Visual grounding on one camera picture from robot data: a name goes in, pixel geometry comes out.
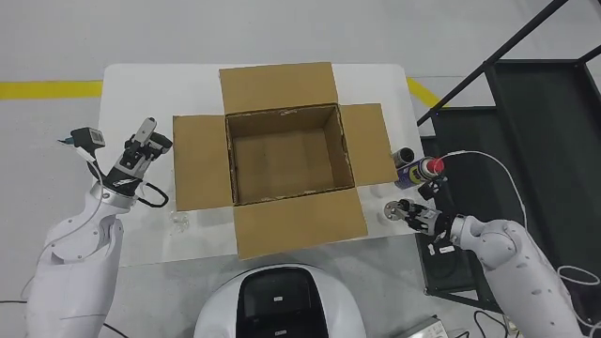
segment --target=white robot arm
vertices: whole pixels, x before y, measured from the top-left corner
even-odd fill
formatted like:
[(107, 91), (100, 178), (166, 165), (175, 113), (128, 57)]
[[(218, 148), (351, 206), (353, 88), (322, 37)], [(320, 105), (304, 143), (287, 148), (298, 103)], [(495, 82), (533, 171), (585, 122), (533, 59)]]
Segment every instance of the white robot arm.
[(452, 217), (409, 200), (387, 204), (385, 213), (429, 236), (449, 235), (454, 245), (473, 251), (497, 303), (523, 336), (582, 336), (570, 294), (521, 224)]
[(113, 303), (121, 255), (123, 225), (116, 215), (130, 211), (146, 169), (172, 145), (155, 128), (155, 120), (146, 119), (107, 176), (93, 156), (104, 146), (101, 133), (71, 132), (69, 142), (87, 152), (99, 182), (85, 195), (84, 211), (56, 225), (46, 238), (27, 302), (29, 337), (98, 337)]

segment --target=cardboard box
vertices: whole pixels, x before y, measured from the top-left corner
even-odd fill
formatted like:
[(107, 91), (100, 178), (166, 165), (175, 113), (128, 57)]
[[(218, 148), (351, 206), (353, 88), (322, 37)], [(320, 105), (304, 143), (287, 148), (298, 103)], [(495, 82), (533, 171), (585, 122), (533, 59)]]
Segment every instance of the cardboard box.
[(397, 179), (379, 104), (339, 105), (330, 63), (220, 79), (225, 115), (174, 117), (177, 210), (234, 207), (240, 258), (367, 235), (356, 188)]

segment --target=concrete floor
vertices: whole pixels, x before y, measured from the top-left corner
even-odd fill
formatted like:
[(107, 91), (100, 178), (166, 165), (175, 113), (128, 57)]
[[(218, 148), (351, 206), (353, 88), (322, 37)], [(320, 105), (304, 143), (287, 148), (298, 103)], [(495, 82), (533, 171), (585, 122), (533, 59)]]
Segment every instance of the concrete floor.
[[(550, 0), (0, 0), (0, 81), (94, 80), (123, 62), (397, 63), (443, 95)], [(575, 57), (601, 43), (592, 0), (574, 0), (510, 53)], [(601, 65), (592, 62), (593, 75)], [(492, 103), (484, 81), (456, 105)], [(100, 100), (0, 101), (0, 299), (32, 274), (49, 226), (83, 207), (89, 176), (54, 141), (98, 124)], [(416, 115), (425, 107), (414, 101)], [(423, 133), (429, 133), (424, 127)], [(107, 322), (130, 337), (191, 337), (210, 292), (241, 270), (284, 260), (340, 277), (369, 336), (428, 315), (476, 334), (473, 309), (423, 295), (412, 236), (338, 243), (240, 263), (233, 257), (122, 269)], [(501, 337), (485, 322), (488, 337)], [(0, 336), (24, 335), (23, 307), (2, 306)], [(114, 337), (103, 331), (101, 337)]]

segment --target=small bottle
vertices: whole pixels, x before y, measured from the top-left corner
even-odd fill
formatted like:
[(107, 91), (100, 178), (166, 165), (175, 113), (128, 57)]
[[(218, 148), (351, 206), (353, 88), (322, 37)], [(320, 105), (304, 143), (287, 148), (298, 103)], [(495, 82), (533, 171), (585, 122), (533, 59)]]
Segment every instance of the small bottle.
[(423, 157), (396, 170), (398, 180), (394, 185), (401, 190), (425, 183), (444, 171), (444, 163), (440, 158)]

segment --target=yellow stripe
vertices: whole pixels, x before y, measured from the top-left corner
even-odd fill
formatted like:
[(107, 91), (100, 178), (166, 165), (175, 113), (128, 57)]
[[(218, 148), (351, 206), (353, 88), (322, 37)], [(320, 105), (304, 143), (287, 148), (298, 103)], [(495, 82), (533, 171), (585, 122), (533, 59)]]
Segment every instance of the yellow stripe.
[(417, 97), (418, 100), (420, 100), (428, 108), (434, 107), (434, 105), (440, 100), (436, 94), (432, 93), (425, 86), (410, 77), (407, 78), (407, 85), (409, 86), (409, 93)]
[(51, 100), (100, 97), (102, 81), (0, 83), (0, 100)]

